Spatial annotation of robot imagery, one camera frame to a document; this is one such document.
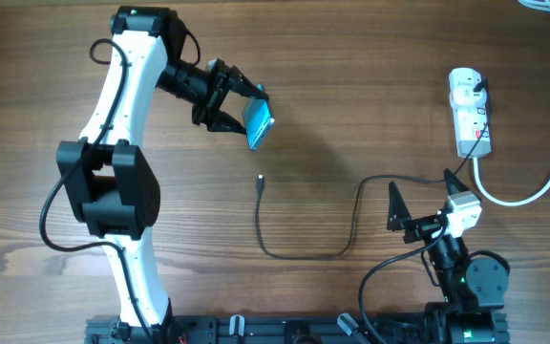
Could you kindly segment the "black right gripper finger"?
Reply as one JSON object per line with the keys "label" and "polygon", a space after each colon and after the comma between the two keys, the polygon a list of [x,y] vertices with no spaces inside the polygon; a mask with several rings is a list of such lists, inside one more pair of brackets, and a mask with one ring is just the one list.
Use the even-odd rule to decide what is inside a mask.
{"label": "black right gripper finger", "polygon": [[454,195],[469,190],[469,188],[450,169],[445,169],[443,174],[444,182],[449,195]]}
{"label": "black right gripper finger", "polygon": [[396,182],[390,182],[387,229],[391,231],[406,230],[411,220],[412,216],[406,207]]}

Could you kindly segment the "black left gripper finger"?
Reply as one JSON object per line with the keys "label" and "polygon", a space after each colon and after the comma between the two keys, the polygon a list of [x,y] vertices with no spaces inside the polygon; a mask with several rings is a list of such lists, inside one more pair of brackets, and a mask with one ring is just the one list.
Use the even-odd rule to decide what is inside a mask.
{"label": "black left gripper finger", "polygon": [[269,100],[269,95],[258,86],[254,85],[245,76],[232,78],[231,91],[242,97]]}
{"label": "black left gripper finger", "polygon": [[246,134],[246,129],[239,121],[221,110],[211,112],[205,120],[205,125],[209,132]]}

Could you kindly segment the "blue Galaxy smartphone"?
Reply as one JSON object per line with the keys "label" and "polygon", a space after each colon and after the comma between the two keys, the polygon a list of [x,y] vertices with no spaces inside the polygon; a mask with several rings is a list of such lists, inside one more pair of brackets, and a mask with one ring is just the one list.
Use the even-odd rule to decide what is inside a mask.
{"label": "blue Galaxy smartphone", "polygon": [[268,100],[251,98],[243,108],[243,124],[248,147],[257,150],[275,123]]}

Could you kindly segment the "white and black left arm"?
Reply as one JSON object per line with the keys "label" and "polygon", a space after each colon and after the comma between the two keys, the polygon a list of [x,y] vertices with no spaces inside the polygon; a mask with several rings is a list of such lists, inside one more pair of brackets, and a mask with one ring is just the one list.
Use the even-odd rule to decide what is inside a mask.
{"label": "white and black left arm", "polygon": [[261,85],[219,59],[205,68],[181,53],[192,33],[168,8],[122,6],[110,21],[112,55],[97,106],[75,141],[56,152],[60,179],[92,246],[109,257],[121,302],[110,322],[91,322],[91,343],[182,343],[170,298],[159,279],[153,227],[160,187],[142,152],[155,90],[188,101],[191,119],[210,132],[246,137],[258,148],[274,124]]}

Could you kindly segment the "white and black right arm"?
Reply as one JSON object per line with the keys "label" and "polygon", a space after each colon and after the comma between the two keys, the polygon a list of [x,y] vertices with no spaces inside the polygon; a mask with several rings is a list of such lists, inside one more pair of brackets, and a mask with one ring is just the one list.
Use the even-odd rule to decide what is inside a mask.
{"label": "white and black right arm", "polygon": [[[422,247],[394,256],[370,269],[358,291],[360,316],[378,343],[508,343],[504,308],[511,267],[490,250],[471,252],[462,235],[474,227],[482,200],[449,169],[443,171],[448,196],[435,214],[414,218],[396,182],[389,183],[387,229],[402,231],[406,244]],[[423,312],[381,314],[369,318],[364,293],[376,272],[418,255],[441,302],[429,302]]]}

